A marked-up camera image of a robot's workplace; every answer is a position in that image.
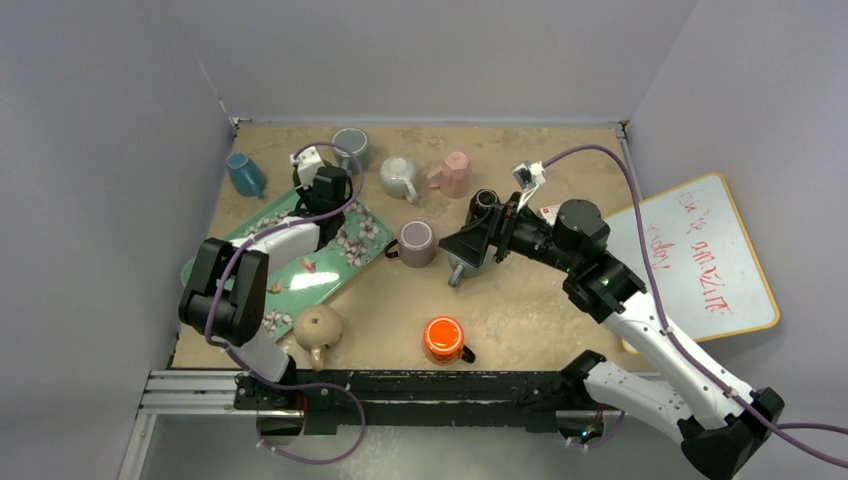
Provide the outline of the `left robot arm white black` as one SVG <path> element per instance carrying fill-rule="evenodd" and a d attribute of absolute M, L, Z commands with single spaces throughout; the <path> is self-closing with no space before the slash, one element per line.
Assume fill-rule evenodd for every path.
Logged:
<path fill-rule="evenodd" d="M 178 318 L 259 381 L 259 395 L 272 408 L 292 405 L 301 386 L 292 356 L 261 326 L 269 274 L 325 248 L 363 186 L 339 167 L 321 167 L 310 186 L 299 188 L 296 209 L 276 225 L 234 241 L 208 238 L 196 254 Z"/>

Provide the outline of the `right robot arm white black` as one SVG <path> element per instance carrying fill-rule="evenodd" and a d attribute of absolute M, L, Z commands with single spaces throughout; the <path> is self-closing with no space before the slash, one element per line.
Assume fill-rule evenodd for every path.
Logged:
<path fill-rule="evenodd" d="M 782 413 L 779 394 L 740 380 L 660 316 L 645 283 L 608 251 L 610 227 L 594 203 L 568 200 L 548 224 L 518 206 L 518 193 L 506 203 L 490 197 L 488 206 L 472 201 L 466 224 L 439 247 L 475 267 L 488 254 L 500 262 L 517 253 L 566 273 L 571 303 L 635 346 L 665 380 L 645 380 L 586 350 L 562 371 L 564 399 L 616 407 L 675 441 L 706 478 L 734 478 Z"/>

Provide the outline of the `orange mug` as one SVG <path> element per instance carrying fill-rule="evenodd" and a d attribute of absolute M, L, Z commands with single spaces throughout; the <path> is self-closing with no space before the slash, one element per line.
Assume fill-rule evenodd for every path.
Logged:
<path fill-rule="evenodd" d="M 476 362 L 476 354 L 466 345 L 462 325 L 453 317 L 431 319 L 423 330 L 422 345 L 427 358 L 437 365 Z"/>

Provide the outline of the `beige round mug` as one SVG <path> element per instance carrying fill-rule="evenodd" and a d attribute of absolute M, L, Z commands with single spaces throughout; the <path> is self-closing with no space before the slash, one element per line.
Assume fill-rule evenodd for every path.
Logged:
<path fill-rule="evenodd" d="M 343 317 L 328 305 L 314 305 L 298 315 L 293 333 L 297 344 L 309 353 L 312 369 L 321 371 L 326 350 L 334 347 L 343 336 Z"/>

